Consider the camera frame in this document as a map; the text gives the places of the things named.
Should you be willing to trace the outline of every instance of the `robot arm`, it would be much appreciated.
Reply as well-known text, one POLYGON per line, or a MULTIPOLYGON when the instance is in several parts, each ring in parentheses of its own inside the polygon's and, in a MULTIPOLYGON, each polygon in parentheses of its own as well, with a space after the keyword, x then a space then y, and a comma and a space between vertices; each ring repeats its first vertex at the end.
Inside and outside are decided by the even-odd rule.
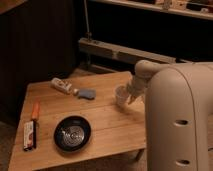
POLYGON ((130 103, 146 91, 149 171, 209 171, 207 116, 213 111, 213 63, 140 61, 126 85, 130 103))
POLYGON ((148 83, 151 78, 160 70, 169 67, 172 64, 159 64, 147 60, 141 60, 135 65, 135 75, 127 85, 127 92, 131 95, 129 104, 142 94, 145 94, 148 83))

